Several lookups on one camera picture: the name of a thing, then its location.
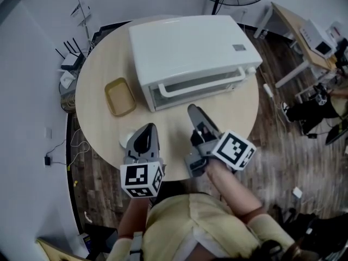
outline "brown container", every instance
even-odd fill
[[[135,98],[123,77],[105,86],[105,97],[110,112],[116,117],[125,116],[136,108]]]

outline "table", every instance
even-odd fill
[[[260,33],[265,28],[268,20],[271,18],[274,12],[282,19],[285,25],[289,28],[290,32],[295,38],[295,41],[301,47],[303,56],[305,58],[305,60],[298,67],[289,72],[284,78],[282,78],[276,83],[276,88],[283,86],[286,82],[297,76],[300,72],[310,67],[311,65],[318,66],[328,71],[331,71],[335,68],[335,64],[330,63],[328,60],[316,54],[308,47],[305,39],[300,33],[300,28],[306,20],[303,19],[301,16],[293,13],[292,11],[282,6],[279,6],[276,3],[271,3],[271,7],[268,9],[266,15],[264,16],[263,20],[261,21],[259,27],[257,28],[254,34],[255,39],[257,39],[260,36]]]
[[[120,134],[154,123],[159,134],[160,156],[167,165],[165,181],[189,178],[184,163],[184,156],[191,148],[190,137],[194,129],[187,113],[189,103],[150,112],[136,77],[128,28],[171,17],[138,19],[106,36],[93,49],[82,67],[75,99],[78,121],[87,141],[105,161],[116,168],[123,164],[125,154],[119,144]],[[105,85],[119,77],[126,79],[137,103],[136,109],[124,117],[115,117],[110,113],[104,94]],[[212,118],[222,132],[232,129],[247,138],[258,110],[256,77],[250,77],[232,92],[194,103]]]

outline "oven handle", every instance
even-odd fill
[[[222,85],[222,84],[227,84],[227,83],[232,83],[232,82],[236,82],[236,81],[241,81],[245,78],[245,72],[243,70],[242,67],[238,67],[237,70],[240,73],[240,76],[237,77],[232,77],[232,78],[226,78],[226,79],[221,79],[221,80],[217,80],[214,82],[208,82],[208,83],[203,83],[200,85],[196,85],[196,86],[192,86],[192,87],[187,87],[181,90],[177,90],[177,91],[173,91],[173,92],[167,92],[167,90],[165,89],[165,86],[163,83],[158,84],[158,89],[161,93],[162,96],[166,97],[166,98],[171,98],[171,97],[175,97],[175,96],[179,96],[182,94],[187,94],[193,91],[198,91],[198,90],[202,90],[205,88],[209,88],[209,87],[213,87],[213,86],[218,86],[218,85]]]

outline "wooden floor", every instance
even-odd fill
[[[269,33],[265,40],[255,40],[253,31],[248,30],[247,35],[263,58],[261,68],[277,102],[285,100],[293,104],[294,95],[313,80],[311,73],[306,71],[280,89],[275,89],[275,82],[295,68],[301,58],[280,36]],[[286,131],[279,124],[277,131],[274,108],[263,89],[265,81],[259,71],[257,81],[258,115],[249,136],[249,140],[257,146],[257,152],[247,168],[236,176],[270,211],[277,203],[285,209],[295,207],[302,213],[314,212],[321,218],[339,214],[340,210],[348,207],[345,138],[325,146],[325,134],[319,135],[318,139],[308,139],[301,136],[296,123],[287,124]],[[78,128],[75,117],[72,129]],[[315,131],[326,132],[328,129],[326,122],[323,122]],[[74,145],[84,140],[81,130],[75,138]],[[72,148],[72,158],[86,148]],[[129,202],[120,188],[118,169],[106,163],[93,149],[80,154],[71,169],[74,181],[78,181],[74,194],[82,225],[87,222],[87,216],[93,224],[117,228]],[[220,198],[205,176],[186,181],[186,184],[189,190],[205,191]],[[303,191],[300,200],[291,194],[294,187]]]

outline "strap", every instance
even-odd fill
[[[129,249],[129,261],[142,261],[142,232],[134,232],[133,241]]]

